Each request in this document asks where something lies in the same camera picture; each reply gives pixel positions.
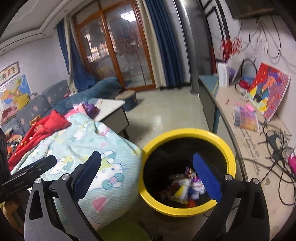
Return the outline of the person's left hand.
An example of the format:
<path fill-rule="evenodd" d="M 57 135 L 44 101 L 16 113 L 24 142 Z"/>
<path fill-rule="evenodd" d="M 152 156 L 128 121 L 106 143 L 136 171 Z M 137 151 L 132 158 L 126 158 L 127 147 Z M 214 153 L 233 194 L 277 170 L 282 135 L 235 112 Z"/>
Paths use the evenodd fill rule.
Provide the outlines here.
<path fill-rule="evenodd" d="M 23 227 L 20 226 L 16 218 L 14 217 L 14 213 L 17 211 L 20 206 L 20 201 L 18 199 L 12 199 L 4 202 L 3 213 L 9 224 L 12 226 L 14 230 L 23 235 Z"/>

